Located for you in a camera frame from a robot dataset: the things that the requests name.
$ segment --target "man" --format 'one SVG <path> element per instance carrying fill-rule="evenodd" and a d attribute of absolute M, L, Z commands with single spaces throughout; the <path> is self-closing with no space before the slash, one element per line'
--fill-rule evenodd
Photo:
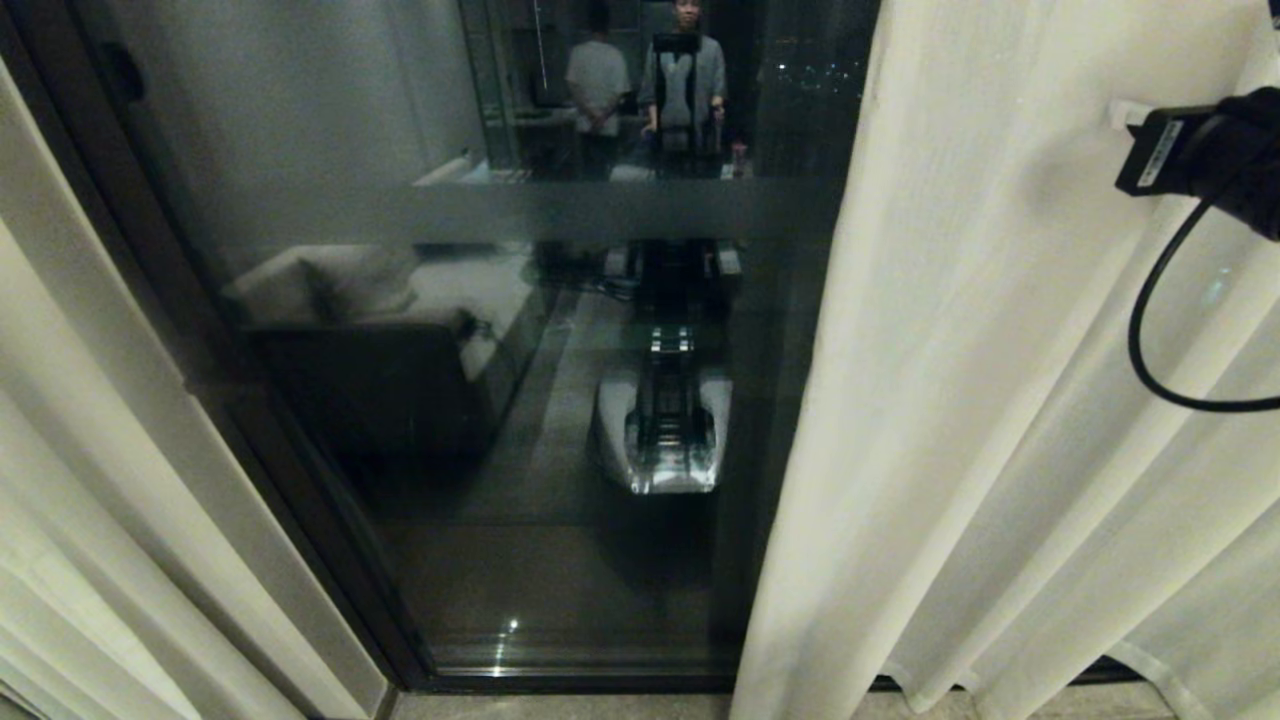
<path fill-rule="evenodd" d="M 673 0 L 672 13 L 677 33 L 698 35 L 698 23 L 703 15 L 701 0 Z M 644 85 L 639 97 L 641 105 L 649 106 L 649 126 L 645 132 L 657 132 L 660 117 L 663 145 L 664 150 L 668 151 L 687 150 L 691 141 L 699 152 L 708 152 L 712 145 L 708 131 L 716 132 L 707 128 L 708 118 L 714 118 L 716 124 L 724 122 L 724 51 L 719 42 L 710 37 L 700 36 L 699 40 L 696 58 L 663 53 L 660 64 L 667 91 L 660 109 L 655 97 L 657 68 L 654 68 L 652 45 L 645 55 Z M 686 87 L 695 61 L 698 63 L 696 87 L 694 88 L 694 108 L 690 109 Z M 668 128 L 676 132 L 668 136 Z"/>
<path fill-rule="evenodd" d="M 577 137 L 582 149 L 582 176 L 609 179 L 618 159 L 618 102 L 631 91 L 627 63 L 609 35 L 609 6 L 591 3 L 588 10 L 591 40 L 573 47 L 568 58 L 570 92 L 577 106 Z"/>

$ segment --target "person in white shirt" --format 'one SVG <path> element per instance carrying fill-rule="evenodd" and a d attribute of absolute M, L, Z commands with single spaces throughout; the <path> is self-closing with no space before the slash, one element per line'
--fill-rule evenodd
<path fill-rule="evenodd" d="M 582 174 L 586 179 L 609 179 L 618 159 L 618 102 L 631 91 L 631 79 L 622 53 L 605 42 L 608 5 L 591 3 L 588 23 L 591 40 L 573 47 L 564 79 L 577 106 Z"/>

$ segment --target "sofa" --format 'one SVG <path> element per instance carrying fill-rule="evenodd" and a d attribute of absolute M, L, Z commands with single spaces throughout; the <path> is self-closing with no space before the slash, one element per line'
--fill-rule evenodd
<path fill-rule="evenodd" d="M 302 427 L 340 460 L 489 446 L 554 291 L 527 245 L 294 246 L 223 288 Z"/>

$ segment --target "white curtain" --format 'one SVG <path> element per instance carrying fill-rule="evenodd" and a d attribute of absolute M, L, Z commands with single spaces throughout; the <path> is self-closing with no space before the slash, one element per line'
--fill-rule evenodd
<path fill-rule="evenodd" d="M 51 720 L 370 717 L 385 682 L 182 382 L 0 67 L 0 688 Z"/>
<path fill-rule="evenodd" d="M 886 0 L 733 717 L 847 720 L 877 673 L 1021 719 L 1102 655 L 1181 717 L 1280 717 L 1280 413 L 1138 383 L 1187 199 L 1112 187 L 1112 100 L 1275 85 L 1266 4 Z M 1280 393 L 1280 249 L 1211 213 L 1144 345 Z"/>

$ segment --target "man in gray shirt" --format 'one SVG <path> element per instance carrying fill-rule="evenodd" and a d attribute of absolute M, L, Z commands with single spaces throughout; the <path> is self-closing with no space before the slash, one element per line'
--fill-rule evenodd
<path fill-rule="evenodd" d="M 676 32 L 698 35 L 698 20 L 703 14 L 701 0 L 673 0 L 672 12 L 676 18 Z M 667 91 L 660 113 L 657 97 L 658 68 L 654 67 L 652 45 L 645 55 L 644 83 L 637 100 L 640 105 L 648 105 L 649 126 L 645 132 L 657 132 L 660 117 L 663 149 L 667 151 L 689 150 L 689 141 L 692 140 L 695 149 L 707 152 L 712 138 L 704 126 L 712 115 L 716 123 L 724 122 L 724 51 L 721 50 L 719 42 L 705 35 L 699 36 L 699 40 L 698 55 L 662 54 L 660 65 Z M 695 61 L 696 87 L 692 94 L 694 106 L 690 109 L 686 87 L 689 72 Z"/>

